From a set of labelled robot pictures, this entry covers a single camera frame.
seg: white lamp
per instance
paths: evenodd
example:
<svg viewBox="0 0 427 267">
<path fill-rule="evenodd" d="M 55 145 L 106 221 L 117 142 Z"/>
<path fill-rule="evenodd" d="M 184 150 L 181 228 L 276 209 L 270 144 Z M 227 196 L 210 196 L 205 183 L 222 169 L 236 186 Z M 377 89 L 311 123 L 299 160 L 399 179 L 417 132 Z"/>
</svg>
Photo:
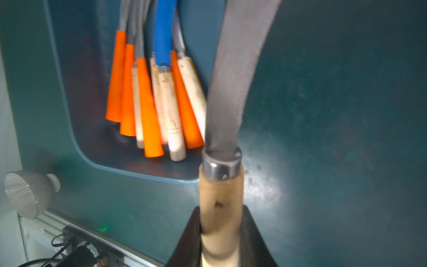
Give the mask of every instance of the white lamp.
<svg viewBox="0 0 427 267">
<path fill-rule="evenodd" d="M 24 218 L 34 219 L 44 212 L 61 183 L 54 174 L 20 170 L 8 173 L 4 189 L 13 208 Z"/>
</svg>

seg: black cable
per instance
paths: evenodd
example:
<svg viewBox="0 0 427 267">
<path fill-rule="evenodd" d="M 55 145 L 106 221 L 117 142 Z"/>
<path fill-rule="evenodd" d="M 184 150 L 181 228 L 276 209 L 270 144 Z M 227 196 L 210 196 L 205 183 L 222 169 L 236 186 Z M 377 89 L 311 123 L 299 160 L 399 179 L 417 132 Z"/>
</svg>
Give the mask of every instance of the black cable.
<svg viewBox="0 0 427 267">
<path fill-rule="evenodd" d="M 44 262 L 58 263 L 60 261 L 61 261 L 61 259 L 59 259 L 59 258 L 54 258 L 54 259 L 52 259 L 52 258 L 40 258 L 38 260 L 33 260 L 33 261 L 26 262 L 26 263 L 24 263 L 22 265 L 19 265 L 18 267 L 27 267 L 27 266 L 30 266 L 30 265 L 34 265 L 34 264 L 37 264 L 37 263 L 44 263 Z"/>
<path fill-rule="evenodd" d="M 55 239 L 57 239 L 57 238 L 58 238 L 58 237 L 60 237 L 60 236 L 64 236 L 64 234 L 60 234 L 60 235 L 55 236 L 55 237 L 52 239 L 52 241 L 50 242 L 50 244 L 51 244 L 52 246 L 54 246 L 54 247 L 64 246 L 64 245 L 66 244 L 66 242 L 58 243 L 58 244 L 54 244 L 54 243 L 53 243 L 53 242 L 55 241 Z"/>
<path fill-rule="evenodd" d="M 57 253 L 55 253 L 55 255 L 53 255 L 50 259 L 55 259 L 56 257 L 59 256 L 59 254 L 61 254 L 69 245 L 71 244 L 71 241 L 68 241 Z M 42 267 L 46 266 L 48 263 L 50 263 L 52 261 L 48 261 L 45 264 L 43 264 Z"/>
</svg>

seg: green light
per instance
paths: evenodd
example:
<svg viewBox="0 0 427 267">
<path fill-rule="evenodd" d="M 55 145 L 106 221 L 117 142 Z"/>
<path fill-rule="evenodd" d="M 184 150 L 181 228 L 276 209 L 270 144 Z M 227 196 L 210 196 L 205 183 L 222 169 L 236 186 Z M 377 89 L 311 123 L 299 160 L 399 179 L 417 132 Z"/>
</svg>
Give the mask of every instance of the green light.
<svg viewBox="0 0 427 267">
<path fill-rule="evenodd" d="M 99 227 L 99 228 L 98 228 L 98 231 L 100 231 L 100 232 L 105 232 L 105 231 L 107 231 L 109 228 L 110 228 L 110 226 L 109 226 L 109 225 L 104 226 L 104 227 Z"/>
</svg>

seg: orange handle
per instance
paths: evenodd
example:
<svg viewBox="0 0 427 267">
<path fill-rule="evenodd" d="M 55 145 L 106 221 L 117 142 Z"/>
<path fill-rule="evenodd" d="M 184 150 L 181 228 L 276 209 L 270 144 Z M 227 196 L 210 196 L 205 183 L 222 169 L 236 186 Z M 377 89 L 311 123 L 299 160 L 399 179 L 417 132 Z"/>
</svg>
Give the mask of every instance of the orange handle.
<svg viewBox="0 0 427 267">
<path fill-rule="evenodd" d="M 175 83 L 178 110 L 187 147 L 202 147 L 203 138 L 200 134 L 199 126 L 197 125 L 197 120 L 194 116 L 193 108 L 191 107 L 190 99 L 188 98 L 187 90 L 185 89 L 184 81 L 181 77 L 181 72 L 178 68 L 178 56 L 176 55 L 176 51 L 173 50 L 170 54 L 172 61 L 171 72 Z"/>
<path fill-rule="evenodd" d="M 134 61 L 135 46 L 132 44 L 126 44 L 120 133 L 127 136 L 136 136 L 132 88 L 132 67 Z"/>
<path fill-rule="evenodd" d="M 139 97 L 141 103 L 142 131 L 144 135 L 144 152 L 147 158 L 164 155 L 161 146 L 160 127 L 157 112 L 154 106 L 154 98 L 151 92 L 150 76 L 148 75 L 145 59 L 137 59 Z"/>
<path fill-rule="evenodd" d="M 107 100 L 107 114 L 105 118 L 120 122 L 122 105 L 123 63 L 125 61 L 126 33 L 116 32 L 114 45 L 113 67 L 111 68 L 110 87 Z"/>
</svg>

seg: tool handle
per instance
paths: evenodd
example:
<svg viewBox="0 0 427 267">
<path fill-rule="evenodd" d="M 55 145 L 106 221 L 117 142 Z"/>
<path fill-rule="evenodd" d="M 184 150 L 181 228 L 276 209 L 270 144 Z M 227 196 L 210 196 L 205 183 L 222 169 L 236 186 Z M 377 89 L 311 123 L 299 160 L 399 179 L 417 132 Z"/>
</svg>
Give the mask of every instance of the tool handle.
<svg viewBox="0 0 427 267">
<path fill-rule="evenodd" d="M 125 61 L 126 33 L 118 30 L 114 45 L 113 67 L 108 89 L 107 120 L 120 122 L 123 86 L 123 63 Z"/>
<path fill-rule="evenodd" d="M 135 46 L 132 44 L 126 44 L 120 134 L 127 136 L 136 136 L 132 89 L 132 68 L 134 61 Z"/>
<path fill-rule="evenodd" d="M 184 56 L 178 59 L 179 70 L 187 90 L 188 98 L 190 99 L 194 115 L 202 134 L 203 141 L 205 140 L 206 127 L 206 97 L 203 93 L 202 86 L 197 78 L 191 58 Z"/>
<path fill-rule="evenodd" d="M 135 66 L 132 68 L 132 89 L 134 98 L 134 112 L 135 112 L 135 131 L 136 131 L 136 145 L 138 148 L 144 148 L 144 134 L 142 130 L 142 119 L 141 119 L 141 102 L 139 94 L 139 81 L 138 81 L 138 68 Z"/>
<path fill-rule="evenodd" d="M 164 152 L 146 60 L 137 59 L 137 66 L 145 156 L 147 158 L 160 157 L 164 155 Z"/>
<path fill-rule="evenodd" d="M 170 158 L 173 161 L 181 161 L 186 157 L 185 143 L 171 73 L 159 72 L 159 81 L 163 100 Z"/>
<path fill-rule="evenodd" d="M 161 143 L 163 145 L 167 144 L 167 130 L 166 130 L 166 121 L 164 119 L 163 111 L 163 100 L 160 90 L 159 82 L 159 66 L 156 65 L 156 60 L 154 57 L 150 58 L 150 69 L 151 69 L 151 82 L 153 86 L 153 96 L 154 103 L 157 111 L 157 119 L 159 121 Z"/>
<path fill-rule="evenodd" d="M 188 148 L 203 146 L 203 138 L 188 99 L 187 91 L 178 68 L 178 56 L 176 51 L 171 51 L 172 76 L 175 83 L 176 99 L 178 101 L 179 117 L 181 118 L 182 131 L 184 132 L 185 142 Z"/>
<path fill-rule="evenodd" d="M 156 65 L 170 66 L 172 20 L 177 0 L 157 0 L 153 43 Z"/>
<path fill-rule="evenodd" d="M 199 168 L 203 267 L 237 267 L 243 213 L 244 170 L 232 179 L 213 181 Z"/>
</svg>

